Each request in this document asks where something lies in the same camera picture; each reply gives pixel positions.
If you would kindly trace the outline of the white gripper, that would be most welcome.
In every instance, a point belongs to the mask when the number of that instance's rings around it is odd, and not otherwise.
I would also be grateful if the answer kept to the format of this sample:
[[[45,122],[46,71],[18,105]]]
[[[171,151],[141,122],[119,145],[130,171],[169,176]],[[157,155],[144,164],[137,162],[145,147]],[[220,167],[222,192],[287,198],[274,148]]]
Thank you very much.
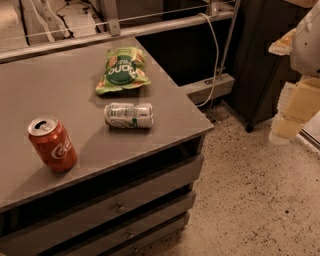
[[[304,76],[320,76],[320,1],[296,27],[290,65]],[[309,78],[295,84],[286,82],[277,109],[287,120],[308,122],[320,111],[320,79]]]

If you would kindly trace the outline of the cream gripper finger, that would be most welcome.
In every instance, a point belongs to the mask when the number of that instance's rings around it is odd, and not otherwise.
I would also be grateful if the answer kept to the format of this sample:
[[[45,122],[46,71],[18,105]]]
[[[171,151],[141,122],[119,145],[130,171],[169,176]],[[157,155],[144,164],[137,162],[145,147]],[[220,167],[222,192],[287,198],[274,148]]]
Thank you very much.
[[[272,120],[269,141],[277,145],[286,144],[294,139],[302,128],[302,124],[276,115]]]

